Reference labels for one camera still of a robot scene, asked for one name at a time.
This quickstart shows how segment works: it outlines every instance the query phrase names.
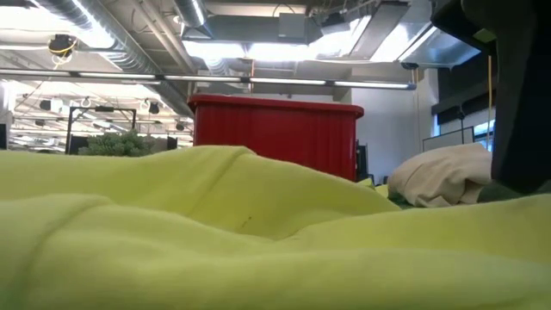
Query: wall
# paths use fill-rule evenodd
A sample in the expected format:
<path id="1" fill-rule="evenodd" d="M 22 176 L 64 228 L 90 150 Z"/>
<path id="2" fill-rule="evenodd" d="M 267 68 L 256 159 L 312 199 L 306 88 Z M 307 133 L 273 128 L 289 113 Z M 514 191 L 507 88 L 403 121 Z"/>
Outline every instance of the wall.
<path id="1" fill-rule="evenodd" d="M 495 118 L 496 109 L 492 109 L 492 120 Z M 477 126 L 488 122 L 488 109 L 472 113 L 463 120 L 463 127 Z M 461 129 L 461 121 L 454 120 L 440 125 L 440 133 L 449 133 Z"/>
<path id="2" fill-rule="evenodd" d="M 437 71 L 430 69 L 416 91 L 352 90 L 352 103 L 364 109 L 356 137 L 368 145 L 368 172 L 376 183 L 419 154 L 423 139 L 434 133 L 430 107 L 438 100 L 437 85 Z"/>

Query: red plastic bin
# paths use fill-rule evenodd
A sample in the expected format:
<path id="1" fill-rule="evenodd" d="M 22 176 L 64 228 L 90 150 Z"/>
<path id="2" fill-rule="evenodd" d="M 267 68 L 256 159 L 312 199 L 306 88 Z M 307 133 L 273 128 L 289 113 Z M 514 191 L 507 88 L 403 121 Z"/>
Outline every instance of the red plastic bin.
<path id="1" fill-rule="evenodd" d="M 356 178 L 361 107 L 213 95 L 192 96 L 189 106 L 196 146 L 246 146 L 267 158 Z"/>

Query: dark object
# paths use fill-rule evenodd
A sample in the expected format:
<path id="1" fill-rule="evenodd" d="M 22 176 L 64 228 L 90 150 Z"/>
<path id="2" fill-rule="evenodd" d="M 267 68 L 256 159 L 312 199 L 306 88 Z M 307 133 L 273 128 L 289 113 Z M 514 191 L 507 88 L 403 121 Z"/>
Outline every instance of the dark object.
<path id="1" fill-rule="evenodd" d="M 40 109 L 49 111 L 52 109 L 52 101 L 51 100 L 42 100 L 39 104 Z"/>
<path id="2" fill-rule="evenodd" d="M 497 10 L 491 8 L 490 12 L 496 14 Z M 480 49 L 484 54 L 496 54 L 495 40 L 484 42 L 476 39 L 476 34 L 482 29 L 469 21 L 468 17 L 465 16 L 461 7 L 461 0 L 450 0 L 436 11 L 430 20 L 445 33 L 454 36 L 458 40 L 462 40 L 472 47 Z"/>
<path id="3" fill-rule="evenodd" d="M 465 144 L 465 134 L 463 134 L 463 121 L 465 120 L 465 112 L 463 112 L 463 106 L 459 106 L 459 111 L 457 112 L 457 118 L 461 121 L 461 143 Z"/>
<path id="4" fill-rule="evenodd" d="M 78 150 L 80 150 L 81 147 L 88 147 L 88 137 L 71 135 L 69 154 L 78 155 Z"/>
<path id="5" fill-rule="evenodd" d="M 166 139 L 166 150 L 176 150 L 178 148 L 178 139 L 177 138 L 171 138 L 168 137 Z"/>
<path id="6" fill-rule="evenodd" d="M 551 178 L 551 149 L 542 143 L 550 134 L 547 123 L 551 101 L 547 79 L 551 71 L 548 61 L 551 19 L 546 16 L 545 3 L 521 1 L 504 5 L 499 0 L 462 1 L 471 28 L 488 29 L 497 38 L 499 85 L 492 177 L 523 194 L 533 192 Z M 467 42 L 467 38 L 462 38 L 465 24 L 448 24 L 445 22 L 448 16 L 445 9 L 440 10 L 433 22 Z"/>
<path id="7" fill-rule="evenodd" d="M 114 107 L 99 106 L 99 107 L 95 107 L 94 111 L 96 111 L 96 112 L 114 112 L 115 108 Z"/>
<path id="8" fill-rule="evenodd" d="M 186 127 L 184 126 L 184 123 L 182 121 L 179 121 L 176 123 L 176 130 L 177 131 L 183 131 Z"/>
<path id="9" fill-rule="evenodd" d="M 149 103 L 149 113 L 153 115 L 157 115 L 160 112 L 160 109 L 158 108 L 158 102 L 150 102 Z"/>
<path id="10" fill-rule="evenodd" d="M 62 58 L 71 56 L 74 46 L 74 39 L 67 34 L 56 34 L 53 40 L 48 42 L 50 53 Z"/>
<path id="11" fill-rule="evenodd" d="M 367 146 L 361 146 L 356 141 L 356 182 L 368 178 L 368 151 Z"/>
<path id="12" fill-rule="evenodd" d="M 71 135 L 71 129 L 72 129 L 72 123 L 74 120 L 72 119 L 72 113 L 75 110 L 82 110 L 83 113 L 88 110 L 95 110 L 96 112 L 115 112 L 115 111 L 130 111 L 132 112 L 132 129 L 136 128 L 136 109 L 135 108 L 111 108 L 111 107 L 95 107 L 95 108 L 82 108 L 82 107 L 70 107 L 69 108 L 69 120 L 67 122 L 67 140 L 65 141 L 65 154 L 71 154 L 71 143 L 72 143 L 72 135 Z"/>
<path id="13" fill-rule="evenodd" d="M 402 68 L 406 70 L 415 70 L 419 68 L 419 65 L 414 63 L 400 63 L 400 64 L 402 65 Z"/>
<path id="14" fill-rule="evenodd" d="M 8 149 L 8 128 L 6 124 L 0 124 L 0 150 Z"/>
<path id="15" fill-rule="evenodd" d="M 212 95 L 192 96 L 189 106 L 196 146 L 247 146 L 260 156 L 356 180 L 361 107 Z"/>

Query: ductwork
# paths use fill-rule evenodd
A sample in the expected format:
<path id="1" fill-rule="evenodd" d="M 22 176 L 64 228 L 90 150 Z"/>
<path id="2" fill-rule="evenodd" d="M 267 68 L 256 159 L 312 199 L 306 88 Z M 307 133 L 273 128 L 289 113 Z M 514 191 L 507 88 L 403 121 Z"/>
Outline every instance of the ductwork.
<path id="1" fill-rule="evenodd" d="M 126 29 L 97 0 L 31 0 L 36 6 L 47 9 L 58 18 L 72 22 L 81 30 L 79 39 L 91 47 L 113 47 L 123 53 L 103 53 L 102 56 L 124 72 L 162 73 L 141 49 Z M 174 84 L 161 82 L 147 85 L 156 91 L 178 114 L 193 116 L 186 97 Z"/>
<path id="2" fill-rule="evenodd" d="M 230 75 L 230 68 L 225 59 L 204 59 L 205 65 L 212 75 L 224 76 Z"/>
<path id="3" fill-rule="evenodd" d="M 187 28 L 194 28 L 213 38 L 212 32 L 207 25 L 208 12 L 202 0 L 175 0 L 178 15 Z M 204 59 L 205 65 L 212 75 L 229 75 L 230 69 L 225 59 Z"/>
<path id="4" fill-rule="evenodd" d="M 207 21 L 208 13 L 202 0 L 175 0 L 178 15 L 189 28 L 199 28 Z"/>

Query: green fabric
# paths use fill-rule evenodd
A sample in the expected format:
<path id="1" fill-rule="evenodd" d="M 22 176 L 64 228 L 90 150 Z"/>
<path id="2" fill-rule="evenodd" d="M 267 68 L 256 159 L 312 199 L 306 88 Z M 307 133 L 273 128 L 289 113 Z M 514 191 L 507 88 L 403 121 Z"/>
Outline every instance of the green fabric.
<path id="1" fill-rule="evenodd" d="M 551 195 L 401 211 L 235 147 L 0 163 L 2 310 L 551 307 Z"/>

